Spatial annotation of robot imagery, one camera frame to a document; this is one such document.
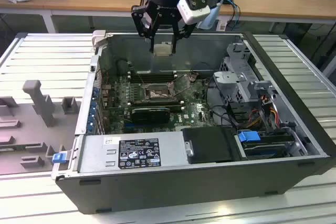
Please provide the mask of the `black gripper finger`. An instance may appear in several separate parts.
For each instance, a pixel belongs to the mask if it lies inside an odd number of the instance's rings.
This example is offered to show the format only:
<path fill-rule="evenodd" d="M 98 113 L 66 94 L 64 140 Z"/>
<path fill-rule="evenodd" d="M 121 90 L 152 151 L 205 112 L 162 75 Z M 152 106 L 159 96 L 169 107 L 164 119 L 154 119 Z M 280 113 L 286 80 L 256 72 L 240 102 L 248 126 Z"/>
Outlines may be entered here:
<path fill-rule="evenodd" d="M 173 28 L 173 37 L 172 37 L 172 52 L 176 52 L 177 41 L 183 38 L 188 38 L 195 28 L 195 24 L 185 24 L 183 28 L 179 29 L 178 20 L 176 16 L 171 18 L 171 25 Z"/>
<path fill-rule="evenodd" d="M 154 37 L 158 29 L 157 5 L 133 5 L 131 17 L 140 37 L 150 40 L 150 52 L 154 50 Z"/>

